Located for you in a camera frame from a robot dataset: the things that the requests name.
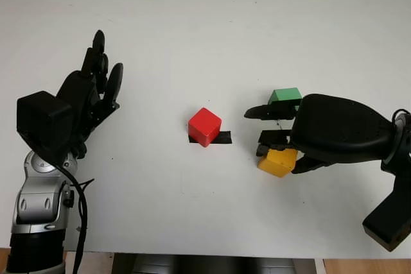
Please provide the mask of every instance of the wooden block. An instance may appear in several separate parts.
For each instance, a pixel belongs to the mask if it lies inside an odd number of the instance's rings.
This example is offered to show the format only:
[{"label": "wooden block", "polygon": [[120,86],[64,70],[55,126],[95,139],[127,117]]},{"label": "wooden block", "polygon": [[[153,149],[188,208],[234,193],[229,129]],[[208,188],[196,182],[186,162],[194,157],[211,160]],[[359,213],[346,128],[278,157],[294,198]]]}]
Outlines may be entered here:
[{"label": "wooden block", "polygon": [[295,149],[285,149],[277,151],[270,149],[265,157],[258,163],[258,168],[279,178],[284,177],[295,167],[298,151]]},{"label": "wooden block", "polygon": [[297,88],[274,90],[268,104],[271,104],[274,101],[287,101],[289,99],[301,99],[301,94]]},{"label": "wooden block", "polygon": [[207,147],[220,133],[221,119],[206,108],[201,108],[188,121],[188,135]]}]

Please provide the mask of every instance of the wooden floor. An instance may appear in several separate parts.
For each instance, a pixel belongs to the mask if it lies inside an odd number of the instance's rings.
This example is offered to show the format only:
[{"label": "wooden floor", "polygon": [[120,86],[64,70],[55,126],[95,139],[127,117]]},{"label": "wooden floor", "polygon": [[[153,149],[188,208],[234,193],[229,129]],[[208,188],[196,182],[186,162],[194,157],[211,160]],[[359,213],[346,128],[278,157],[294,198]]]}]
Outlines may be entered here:
[{"label": "wooden floor", "polygon": [[[0,272],[6,267],[8,249],[0,248]],[[327,274],[411,274],[411,259],[324,260]]]}]

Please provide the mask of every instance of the black cable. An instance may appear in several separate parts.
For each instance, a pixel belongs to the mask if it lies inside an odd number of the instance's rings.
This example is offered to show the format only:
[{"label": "black cable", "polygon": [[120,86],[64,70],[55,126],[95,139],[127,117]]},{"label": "black cable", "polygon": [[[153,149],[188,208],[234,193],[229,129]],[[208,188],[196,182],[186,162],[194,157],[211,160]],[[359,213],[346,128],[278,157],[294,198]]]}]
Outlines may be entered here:
[{"label": "black cable", "polygon": [[77,274],[78,269],[80,268],[80,264],[82,263],[83,259],[83,251],[84,251],[84,242],[85,242],[85,237],[87,235],[87,200],[85,199],[84,191],[83,188],[80,186],[80,184],[77,182],[76,178],[65,168],[61,166],[55,166],[63,175],[67,177],[67,179],[70,180],[70,182],[73,184],[74,188],[76,189],[78,193],[78,202],[79,202],[79,208],[78,211],[80,213],[81,211],[81,226],[80,226],[80,235],[78,236],[78,242],[77,242],[77,249],[76,249],[76,257],[74,258],[74,266],[73,266],[73,273]]},{"label": "black cable", "polygon": [[392,118],[391,118],[392,124],[395,123],[395,120],[396,120],[396,118],[397,118],[397,115],[398,115],[400,112],[403,112],[404,114],[408,114],[408,115],[410,114],[410,112],[409,112],[407,109],[404,109],[404,108],[397,109],[397,110],[392,114]]},{"label": "black cable", "polygon": [[[87,186],[89,186],[90,183],[93,182],[93,181],[94,181],[94,178],[90,179],[88,181],[80,183],[80,186],[82,186],[83,192],[85,191]],[[80,217],[82,218],[83,217],[83,210],[82,210],[82,204],[80,203],[80,199],[78,199],[78,213],[79,213]]]}]

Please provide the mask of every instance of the red cube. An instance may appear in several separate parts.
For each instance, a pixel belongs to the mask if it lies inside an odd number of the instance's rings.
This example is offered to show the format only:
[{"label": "red cube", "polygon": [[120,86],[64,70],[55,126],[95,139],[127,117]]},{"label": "red cube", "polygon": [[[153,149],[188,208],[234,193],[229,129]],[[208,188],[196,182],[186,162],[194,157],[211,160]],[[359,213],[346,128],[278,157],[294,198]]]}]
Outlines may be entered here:
[{"label": "red cube", "polygon": [[188,121],[188,135],[207,147],[220,133],[221,119],[206,108],[201,108]]}]

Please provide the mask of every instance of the black tape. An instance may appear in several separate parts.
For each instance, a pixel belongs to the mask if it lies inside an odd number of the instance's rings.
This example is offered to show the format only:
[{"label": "black tape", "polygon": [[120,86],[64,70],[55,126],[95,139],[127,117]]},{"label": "black tape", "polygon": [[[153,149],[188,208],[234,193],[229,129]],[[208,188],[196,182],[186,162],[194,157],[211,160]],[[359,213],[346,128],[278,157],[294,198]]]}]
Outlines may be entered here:
[{"label": "black tape", "polygon": [[[191,136],[188,136],[188,140],[192,144],[198,144],[198,142]],[[221,131],[211,143],[212,144],[232,144],[231,131]]]}]

